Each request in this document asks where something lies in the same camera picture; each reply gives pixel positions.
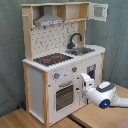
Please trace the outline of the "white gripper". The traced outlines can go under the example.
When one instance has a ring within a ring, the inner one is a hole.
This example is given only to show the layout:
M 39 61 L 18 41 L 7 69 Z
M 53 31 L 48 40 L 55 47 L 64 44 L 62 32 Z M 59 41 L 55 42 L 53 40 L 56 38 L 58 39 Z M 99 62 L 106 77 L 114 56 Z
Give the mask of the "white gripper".
M 95 80 L 86 73 L 81 73 L 80 78 L 80 96 L 85 100 L 88 98 L 88 92 L 95 87 Z

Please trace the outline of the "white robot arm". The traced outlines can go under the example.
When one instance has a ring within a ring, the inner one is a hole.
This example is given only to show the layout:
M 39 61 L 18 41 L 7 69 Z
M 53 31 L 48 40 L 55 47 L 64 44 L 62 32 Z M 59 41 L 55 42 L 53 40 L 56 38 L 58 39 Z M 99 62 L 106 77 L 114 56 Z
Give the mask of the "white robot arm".
M 79 98 L 83 102 L 90 100 L 94 105 L 105 109 L 107 107 L 128 108 L 128 98 L 120 98 L 114 83 L 102 82 L 95 86 L 95 80 L 86 73 L 80 74 Z

